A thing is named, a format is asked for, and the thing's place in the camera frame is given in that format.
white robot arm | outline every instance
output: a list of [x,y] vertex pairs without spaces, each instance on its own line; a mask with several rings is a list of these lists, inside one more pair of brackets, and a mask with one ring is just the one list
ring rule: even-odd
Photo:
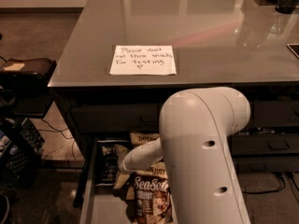
[[227,136],[243,129],[249,116],[249,102],[237,90],[180,91],[162,108],[161,143],[134,149],[120,169],[145,169],[164,157],[179,224],[249,224],[227,144]]

dark floor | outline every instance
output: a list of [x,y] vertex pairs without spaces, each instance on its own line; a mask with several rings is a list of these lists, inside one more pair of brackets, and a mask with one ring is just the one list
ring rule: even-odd
[[[79,14],[0,14],[0,55],[5,58],[31,59],[48,57],[59,61],[64,46],[78,20]],[[52,126],[66,126],[57,107],[53,105],[45,117]],[[33,119],[37,129],[49,127]],[[67,224],[79,223],[80,208],[73,207],[83,158],[69,131],[66,139],[60,133],[41,132],[46,143],[43,159],[68,169],[41,168],[30,189],[1,188],[11,201],[10,223]],[[239,175],[241,188],[246,191],[278,189],[273,174]],[[286,178],[286,188],[278,193],[245,195],[252,224],[294,224],[299,219],[299,192]]]

paper note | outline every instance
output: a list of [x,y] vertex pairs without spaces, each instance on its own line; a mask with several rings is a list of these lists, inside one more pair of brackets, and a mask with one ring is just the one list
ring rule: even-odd
[[111,75],[175,75],[171,46],[117,46]]
[[14,63],[10,66],[4,67],[5,71],[20,71],[25,66],[24,63]]

black bag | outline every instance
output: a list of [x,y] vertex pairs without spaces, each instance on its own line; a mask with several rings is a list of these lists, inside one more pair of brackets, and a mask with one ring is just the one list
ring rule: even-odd
[[44,94],[55,67],[56,62],[48,58],[9,59],[0,68],[0,86],[15,91],[19,97]]

drawer front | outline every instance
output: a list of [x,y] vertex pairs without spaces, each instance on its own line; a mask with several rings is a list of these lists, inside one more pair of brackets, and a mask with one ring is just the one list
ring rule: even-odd
[[90,105],[71,110],[81,133],[157,131],[158,105]]
[[232,156],[299,154],[299,134],[232,136]]
[[298,172],[299,156],[296,157],[262,157],[233,158],[238,173],[251,172]]
[[254,102],[255,127],[299,126],[299,101]]

